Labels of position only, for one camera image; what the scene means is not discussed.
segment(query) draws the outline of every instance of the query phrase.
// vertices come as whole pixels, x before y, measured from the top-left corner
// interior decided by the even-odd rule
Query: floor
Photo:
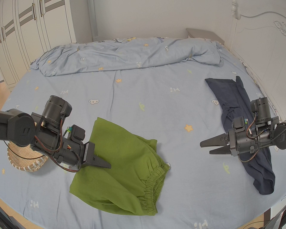
[[[10,95],[10,90],[7,88],[6,84],[4,82],[0,83],[0,110],[2,109],[2,106],[4,105],[5,101],[9,97],[9,95]],[[7,215],[13,216],[26,229],[42,229],[41,227],[31,223],[29,220],[24,218],[22,215],[18,214],[16,211],[14,211],[12,208],[10,208],[7,204],[5,204],[1,199],[0,199],[0,207],[7,213]],[[257,221],[263,221],[263,219],[264,219],[264,216],[262,214],[261,216],[257,217],[256,219],[250,221],[249,223],[257,222]],[[238,229],[247,229],[249,227],[255,227],[255,228],[263,227],[263,222],[251,224],[251,225],[245,227],[249,223],[243,225],[242,227],[240,227]]]

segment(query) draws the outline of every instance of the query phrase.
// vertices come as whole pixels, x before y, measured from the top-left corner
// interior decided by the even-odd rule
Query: green pants
[[[90,141],[111,169],[88,166],[76,173],[70,193],[90,206],[121,215],[155,215],[169,166],[157,155],[157,140],[146,140],[98,118]]]

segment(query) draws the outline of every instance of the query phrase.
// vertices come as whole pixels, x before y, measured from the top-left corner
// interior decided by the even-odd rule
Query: wicker basket
[[[30,145],[26,147],[19,147],[16,146],[14,143],[9,142],[8,146],[21,157],[36,158],[42,155],[37,151],[33,151],[30,148]],[[7,148],[7,155],[12,166],[21,171],[28,171],[28,172],[37,171],[48,160],[48,156],[44,156],[34,160],[23,159],[15,155],[13,152],[11,152],[9,148]]]

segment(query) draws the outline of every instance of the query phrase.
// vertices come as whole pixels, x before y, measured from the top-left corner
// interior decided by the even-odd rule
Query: white headboard
[[[284,121],[286,0],[237,0],[237,11],[241,18],[237,20],[234,16],[230,39],[225,45],[244,62],[280,120]]]

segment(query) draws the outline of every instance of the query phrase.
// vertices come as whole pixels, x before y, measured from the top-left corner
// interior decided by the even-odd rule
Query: nightstand
[[[218,35],[216,35],[214,32],[201,30],[201,29],[186,29],[188,32],[188,38],[206,38],[210,39],[211,41],[218,41],[221,44],[225,44],[225,41],[221,39]]]

